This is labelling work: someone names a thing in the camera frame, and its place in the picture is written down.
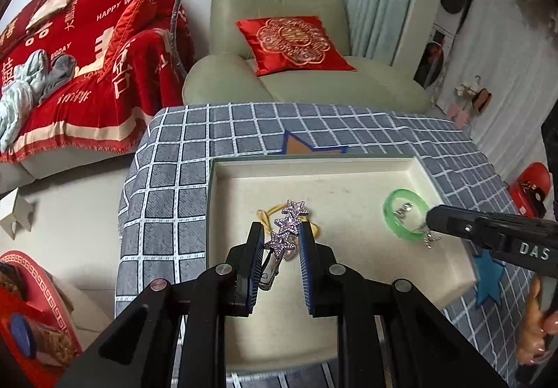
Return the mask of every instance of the green armchair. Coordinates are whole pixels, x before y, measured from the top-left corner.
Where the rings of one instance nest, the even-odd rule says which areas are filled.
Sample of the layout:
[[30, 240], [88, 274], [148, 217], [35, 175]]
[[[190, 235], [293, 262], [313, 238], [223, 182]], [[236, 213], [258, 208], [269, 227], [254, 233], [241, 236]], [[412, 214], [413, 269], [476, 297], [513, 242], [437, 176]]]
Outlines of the green armchair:
[[[289, 70], [256, 77], [252, 50], [235, 22], [246, 18], [317, 15], [356, 71]], [[307, 102], [424, 113], [422, 87], [386, 64], [349, 56], [343, 0], [211, 0], [211, 54], [191, 69], [184, 103]]]

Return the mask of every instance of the red chair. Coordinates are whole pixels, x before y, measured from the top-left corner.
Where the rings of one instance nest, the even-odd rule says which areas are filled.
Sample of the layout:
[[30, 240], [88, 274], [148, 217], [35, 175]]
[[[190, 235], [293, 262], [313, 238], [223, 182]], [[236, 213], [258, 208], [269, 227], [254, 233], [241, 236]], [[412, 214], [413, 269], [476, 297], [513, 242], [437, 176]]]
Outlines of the red chair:
[[544, 214], [541, 216], [541, 213], [537, 212], [522, 185], [529, 185], [530, 188], [540, 188], [544, 198], [546, 198], [550, 193], [551, 187], [549, 170], [540, 162], [531, 163], [517, 180], [508, 187], [508, 192], [521, 215], [541, 218]]

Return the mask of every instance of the plaid tablecloth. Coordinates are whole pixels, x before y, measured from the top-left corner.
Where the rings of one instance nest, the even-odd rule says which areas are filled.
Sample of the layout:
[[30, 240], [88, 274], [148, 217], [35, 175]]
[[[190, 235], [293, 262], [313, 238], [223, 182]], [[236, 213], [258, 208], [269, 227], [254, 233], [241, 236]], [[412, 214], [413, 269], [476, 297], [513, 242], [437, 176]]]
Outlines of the plaid tablecloth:
[[[205, 270], [210, 160], [279, 152], [285, 130], [314, 147], [348, 145], [349, 153], [417, 155], [450, 204], [514, 213], [506, 185], [487, 158], [446, 120], [349, 106], [290, 103], [163, 109], [139, 144], [122, 192], [116, 314], [153, 279], [182, 282]], [[514, 348], [530, 277], [527, 270], [506, 264], [501, 306], [488, 300], [475, 309], [475, 289], [471, 289], [443, 310], [511, 386], [515, 384]], [[228, 383], [236, 388], [333, 388], [336, 377], [337, 362], [330, 361], [280, 373], [233, 373]]]

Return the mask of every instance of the human hand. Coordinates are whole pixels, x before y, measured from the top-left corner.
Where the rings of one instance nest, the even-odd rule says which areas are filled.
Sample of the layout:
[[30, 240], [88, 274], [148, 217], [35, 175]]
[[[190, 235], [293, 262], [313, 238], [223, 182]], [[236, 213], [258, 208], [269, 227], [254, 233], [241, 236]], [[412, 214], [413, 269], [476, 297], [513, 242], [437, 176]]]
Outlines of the human hand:
[[545, 318], [538, 307], [537, 295], [541, 290], [541, 280], [535, 275], [531, 290], [525, 302], [525, 313], [521, 320], [520, 340], [515, 355], [520, 365], [533, 365], [545, 353], [544, 338], [547, 334], [558, 334], [558, 312]]

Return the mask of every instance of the green bracelet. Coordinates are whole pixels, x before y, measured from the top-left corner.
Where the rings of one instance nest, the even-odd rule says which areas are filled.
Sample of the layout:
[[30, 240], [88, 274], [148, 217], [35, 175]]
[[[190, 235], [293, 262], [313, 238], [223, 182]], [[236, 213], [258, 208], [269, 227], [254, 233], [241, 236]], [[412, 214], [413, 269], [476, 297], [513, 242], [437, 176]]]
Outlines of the green bracelet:
[[406, 238], [407, 240], [423, 240], [424, 232], [413, 232], [405, 228], [401, 221], [395, 217], [393, 214], [393, 201], [396, 199], [404, 199], [405, 201], [413, 204], [414, 207], [418, 207], [420, 213], [422, 213], [426, 219], [426, 214], [430, 210], [430, 207], [424, 200], [413, 191], [398, 189], [392, 191], [387, 197], [383, 205], [384, 219], [386, 220], [387, 226], [390, 230], [399, 238]]

